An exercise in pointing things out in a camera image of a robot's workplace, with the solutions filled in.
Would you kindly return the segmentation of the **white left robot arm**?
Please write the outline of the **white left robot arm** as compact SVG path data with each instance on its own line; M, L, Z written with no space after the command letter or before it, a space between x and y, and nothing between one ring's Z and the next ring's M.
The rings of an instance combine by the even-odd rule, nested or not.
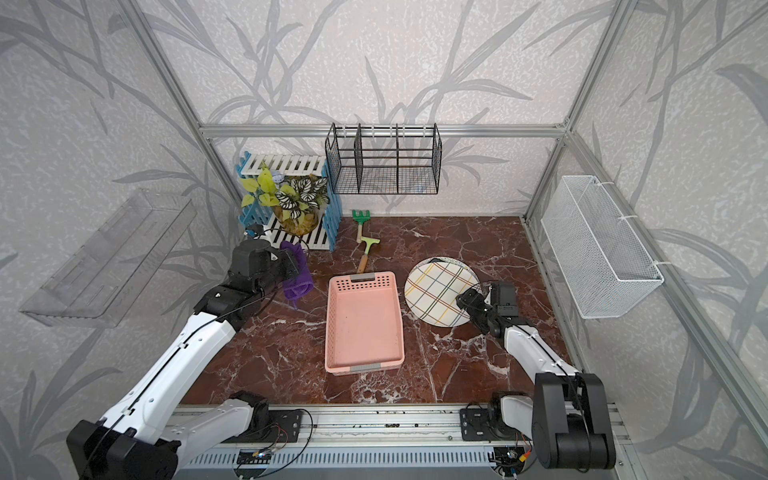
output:
M96 422L80 421L66 445L81 479L171 479L199 454L243 433L269 434L264 398L239 393L181 426L167 422L215 355L300 268L292 249L246 239L224 282L194 306L181 333Z

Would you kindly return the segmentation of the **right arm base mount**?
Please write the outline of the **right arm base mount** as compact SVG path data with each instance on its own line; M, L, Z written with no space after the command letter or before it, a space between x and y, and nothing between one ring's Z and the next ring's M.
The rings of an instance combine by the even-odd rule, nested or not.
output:
M486 406L470 402L459 410L464 441L531 441L533 399L512 391L494 392Z

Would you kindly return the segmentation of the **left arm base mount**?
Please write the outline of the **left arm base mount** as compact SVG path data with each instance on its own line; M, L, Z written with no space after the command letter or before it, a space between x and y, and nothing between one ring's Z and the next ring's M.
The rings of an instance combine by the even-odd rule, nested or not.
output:
M296 443L301 429L301 410L276 410L260 395L239 391L230 399L242 400L254 408L249 427L240 435L228 439L229 443Z

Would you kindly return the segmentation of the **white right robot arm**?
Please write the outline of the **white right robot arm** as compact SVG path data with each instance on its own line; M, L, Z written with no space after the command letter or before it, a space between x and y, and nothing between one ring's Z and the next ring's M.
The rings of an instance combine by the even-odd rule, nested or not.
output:
M483 334L499 340L534 384L531 397L501 394L488 407L498 435L513 430L532 441L547 469L611 470L617 455L603 382L570 365L520 315L509 282L482 282L456 304Z

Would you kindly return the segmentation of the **purple cloth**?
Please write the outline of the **purple cloth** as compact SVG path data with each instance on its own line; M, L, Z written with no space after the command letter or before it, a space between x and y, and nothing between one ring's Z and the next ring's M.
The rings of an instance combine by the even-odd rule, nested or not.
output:
M301 244L293 244L287 240L281 242L280 249L289 251L293 255L296 263L298 274L293 278L284 281L282 284L286 300L296 307L297 302L314 289L314 282L309 271L307 255Z

